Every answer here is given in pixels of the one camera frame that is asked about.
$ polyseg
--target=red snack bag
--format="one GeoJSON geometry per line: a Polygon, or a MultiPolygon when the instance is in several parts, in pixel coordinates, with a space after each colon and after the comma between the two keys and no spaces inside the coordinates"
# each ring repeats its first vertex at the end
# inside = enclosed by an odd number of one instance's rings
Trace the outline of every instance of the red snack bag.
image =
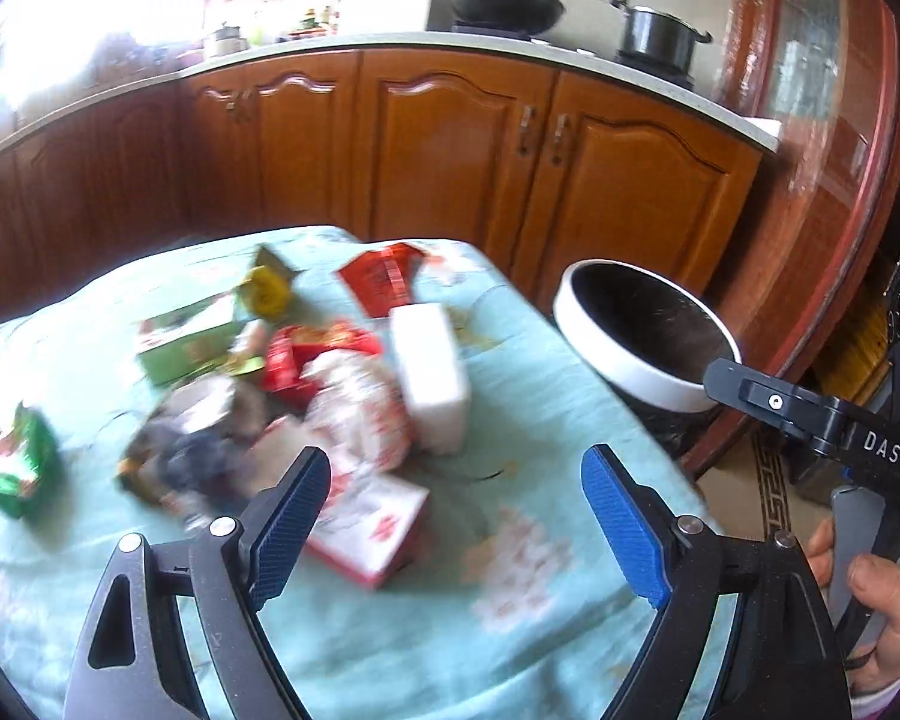
{"type": "Polygon", "coordinates": [[[337,274],[367,312],[367,317],[381,319],[391,308],[413,303],[410,282],[422,263],[422,251],[399,242],[365,251],[337,274]]]}
{"type": "Polygon", "coordinates": [[[300,371],[330,349],[349,349],[370,355],[384,351],[376,336],[344,320],[325,329],[302,325],[284,327],[274,333],[266,350],[261,387],[279,395],[293,408],[306,409],[319,391],[319,385],[302,381],[300,371]]]}

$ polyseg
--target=blue gripper pad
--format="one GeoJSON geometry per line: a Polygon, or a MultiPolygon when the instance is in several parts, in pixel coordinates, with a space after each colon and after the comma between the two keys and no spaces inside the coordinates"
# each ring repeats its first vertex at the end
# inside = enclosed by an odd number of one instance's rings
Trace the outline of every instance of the blue gripper pad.
{"type": "Polygon", "coordinates": [[[247,597],[252,610],[283,592],[330,493],[330,461],[314,452],[253,544],[247,597]]]}
{"type": "Polygon", "coordinates": [[[610,550],[626,582],[636,595],[650,601],[653,608],[664,607],[672,591],[667,579],[664,545],[660,533],[655,532],[647,520],[647,515],[659,520],[659,512],[646,512],[645,515],[637,503],[638,498],[645,497],[641,490],[655,496],[656,493],[636,485],[606,445],[591,446],[586,450],[580,471],[583,494],[610,543],[610,550]]]}

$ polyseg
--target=plastic bag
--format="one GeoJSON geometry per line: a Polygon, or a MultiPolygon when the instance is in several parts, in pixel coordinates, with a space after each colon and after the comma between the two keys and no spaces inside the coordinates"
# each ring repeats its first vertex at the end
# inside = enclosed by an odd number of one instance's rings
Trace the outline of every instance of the plastic bag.
{"type": "Polygon", "coordinates": [[[410,449],[410,425],[399,388],[382,358],[334,349],[303,368],[320,389],[304,424],[321,430],[374,470],[389,471],[410,449]]]}

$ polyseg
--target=frying pan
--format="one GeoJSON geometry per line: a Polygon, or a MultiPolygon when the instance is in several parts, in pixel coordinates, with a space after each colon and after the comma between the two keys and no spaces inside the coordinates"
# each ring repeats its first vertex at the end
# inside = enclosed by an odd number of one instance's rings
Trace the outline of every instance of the frying pan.
{"type": "Polygon", "coordinates": [[[525,32],[545,32],[560,19],[565,8],[560,0],[450,0],[462,22],[525,32]]]}

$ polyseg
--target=metal screw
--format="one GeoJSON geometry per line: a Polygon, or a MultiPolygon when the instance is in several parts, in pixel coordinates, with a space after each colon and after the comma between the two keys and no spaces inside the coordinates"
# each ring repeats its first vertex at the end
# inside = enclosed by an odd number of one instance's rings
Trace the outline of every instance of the metal screw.
{"type": "Polygon", "coordinates": [[[677,517],[677,528],[680,528],[680,532],[686,533],[687,536],[696,536],[697,533],[703,531],[703,521],[699,517],[694,517],[693,514],[682,514],[677,517]]]}
{"type": "Polygon", "coordinates": [[[794,546],[797,546],[797,538],[790,531],[784,531],[783,529],[773,534],[773,541],[778,547],[783,547],[784,549],[792,549],[794,546]]]}
{"type": "Polygon", "coordinates": [[[210,523],[212,536],[229,536],[237,529],[237,520],[233,517],[217,517],[210,523]]]}
{"type": "Polygon", "coordinates": [[[143,542],[144,539],[141,538],[139,533],[127,533],[126,536],[117,542],[117,546],[120,547],[121,552],[133,552],[143,542]]]}

